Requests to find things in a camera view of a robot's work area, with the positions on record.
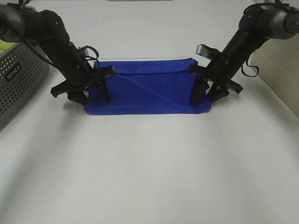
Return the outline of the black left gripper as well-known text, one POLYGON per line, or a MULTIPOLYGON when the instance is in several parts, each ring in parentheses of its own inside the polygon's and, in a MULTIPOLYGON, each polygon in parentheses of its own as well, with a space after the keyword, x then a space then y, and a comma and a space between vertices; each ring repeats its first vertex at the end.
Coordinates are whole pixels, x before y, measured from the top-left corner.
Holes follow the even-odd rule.
POLYGON ((92 68, 88 62, 90 57, 81 58, 72 42, 51 42, 50 60, 65 78, 52 87, 54 97, 66 93, 70 101, 86 104, 88 97, 85 93, 94 87, 107 102, 110 101, 106 78, 116 75, 112 65, 92 68))

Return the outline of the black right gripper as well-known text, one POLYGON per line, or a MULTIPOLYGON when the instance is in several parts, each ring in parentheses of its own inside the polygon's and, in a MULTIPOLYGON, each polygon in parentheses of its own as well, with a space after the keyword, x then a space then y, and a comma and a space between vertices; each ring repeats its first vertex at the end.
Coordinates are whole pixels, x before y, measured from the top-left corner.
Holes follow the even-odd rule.
POLYGON ((193 89, 189 97, 190 102, 197 103, 201 98, 207 95, 211 102, 214 103, 221 98, 227 97, 229 95, 228 90, 241 93, 243 90, 241 85, 232 81, 232 77, 239 68, 240 66, 238 64, 233 65, 220 51, 210 60, 206 67, 199 66, 195 63, 190 64, 188 72, 195 75, 193 89))

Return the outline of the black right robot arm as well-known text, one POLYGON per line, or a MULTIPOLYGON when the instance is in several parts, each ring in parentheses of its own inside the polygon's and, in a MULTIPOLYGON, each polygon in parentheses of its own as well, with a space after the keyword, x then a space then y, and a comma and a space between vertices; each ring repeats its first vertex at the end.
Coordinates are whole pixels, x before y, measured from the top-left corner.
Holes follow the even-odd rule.
POLYGON ((243 11, 238 30, 223 51, 204 44, 196 53, 207 58, 206 67, 190 64, 188 72, 195 75, 190 102, 197 103, 202 95, 215 102, 229 95, 240 93, 243 88, 232 77, 248 64, 251 54, 269 39, 286 40, 299 32, 299 11, 288 3, 255 3, 243 11))

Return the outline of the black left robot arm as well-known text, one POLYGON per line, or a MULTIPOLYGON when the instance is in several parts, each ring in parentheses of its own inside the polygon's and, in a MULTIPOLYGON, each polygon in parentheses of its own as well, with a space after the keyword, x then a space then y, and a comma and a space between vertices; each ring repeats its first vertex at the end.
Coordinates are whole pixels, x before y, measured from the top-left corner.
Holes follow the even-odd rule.
POLYGON ((96 88, 106 101, 110 100, 106 77, 116 74, 113 66, 92 68, 89 61, 97 61, 98 51, 91 46, 77 48, 65 29, 61 17, 53 11, 35 11, 25 5, 28 1, 0 6, 0 38, 5 42, 22 42, 35 55, 57 68, 65 81, 52 87, 57 97, 66 93, 70 101, 85 105, 85 95, 96 88))

